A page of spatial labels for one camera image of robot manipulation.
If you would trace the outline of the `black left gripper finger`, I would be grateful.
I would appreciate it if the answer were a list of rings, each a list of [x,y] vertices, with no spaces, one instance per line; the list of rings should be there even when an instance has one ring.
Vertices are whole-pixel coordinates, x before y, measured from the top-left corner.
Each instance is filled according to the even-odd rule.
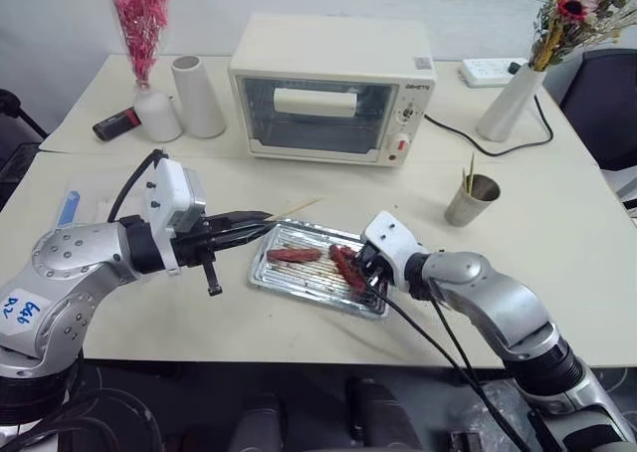
[[[232,211],[208,216],[207,221],[211,226],[238,226],[250,222],[263,223],[270,217],[271,214],[264,211]]]
[[[275,226],[271,221],[247,221],[233,224],[229,229],[215,232],[213,247],[238,247],[249,244],[269,233]]]

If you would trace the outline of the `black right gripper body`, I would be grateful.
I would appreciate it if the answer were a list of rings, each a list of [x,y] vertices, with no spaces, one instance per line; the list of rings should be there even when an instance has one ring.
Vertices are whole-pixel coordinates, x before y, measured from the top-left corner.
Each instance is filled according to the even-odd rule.
[[[367,251],[367,264],[365,269],[358,269],[362,278],[366,279],[373,273],[381,273],[387,282],[387,286],[393,285],[393,270],[389,262],[381,255],[378,248],[370,242],[365,242],[361,248]]]

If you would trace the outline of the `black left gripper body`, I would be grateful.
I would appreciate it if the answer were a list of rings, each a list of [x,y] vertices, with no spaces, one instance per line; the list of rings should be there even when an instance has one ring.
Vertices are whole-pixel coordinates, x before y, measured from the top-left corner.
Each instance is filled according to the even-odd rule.
[[[218,218],[207,216],[198,219],[189,232],[177,233],[171,240],[171,246],[180,267],[195,268],[201,266],[204,270],[211,297],[223,293],[215,271],[216,234]]]

